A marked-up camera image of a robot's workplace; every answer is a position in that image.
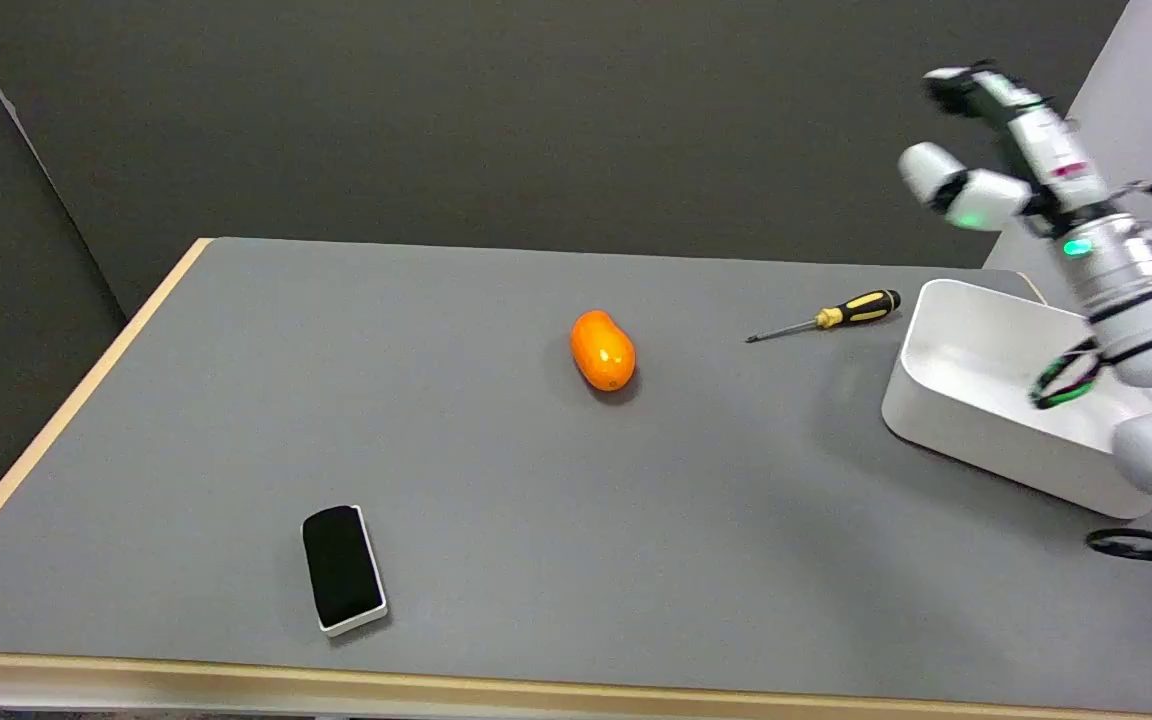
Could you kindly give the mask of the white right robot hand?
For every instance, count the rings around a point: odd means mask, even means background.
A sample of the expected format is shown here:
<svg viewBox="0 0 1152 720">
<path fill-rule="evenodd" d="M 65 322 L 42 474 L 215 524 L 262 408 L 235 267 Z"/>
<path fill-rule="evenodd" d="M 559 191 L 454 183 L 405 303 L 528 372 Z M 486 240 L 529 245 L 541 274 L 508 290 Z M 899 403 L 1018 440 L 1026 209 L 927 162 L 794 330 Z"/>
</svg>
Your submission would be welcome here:
<svg viewBox="0 0 1152 720">
<path fill-rule="evenodd" d="M 924 90 L 942 113 L 980 120 L 1005 170 L 969 168 L 937 143 L 905 149 L 897 168 L 925 209 L 967 232 L 1026 225 L 1059 238 L 1079 225 L 1120 213 L 1070 120 L 1048 97 L 1007 76 L 991 61 L 929 70 Z"/>
</svg>

